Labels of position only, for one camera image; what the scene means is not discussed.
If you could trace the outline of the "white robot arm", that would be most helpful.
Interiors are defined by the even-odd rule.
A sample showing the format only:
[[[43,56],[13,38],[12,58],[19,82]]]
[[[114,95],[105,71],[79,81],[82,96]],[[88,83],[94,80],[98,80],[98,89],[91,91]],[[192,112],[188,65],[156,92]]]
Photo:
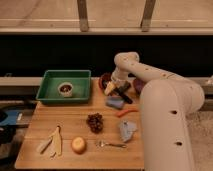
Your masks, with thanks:
[[[114,84],[124,84],[129,74],[145,82],[139,105],[145,171],[196,171],[186,116],[204,104],[202,87],[141,63],[136,52],[118,53],[114,63]]]

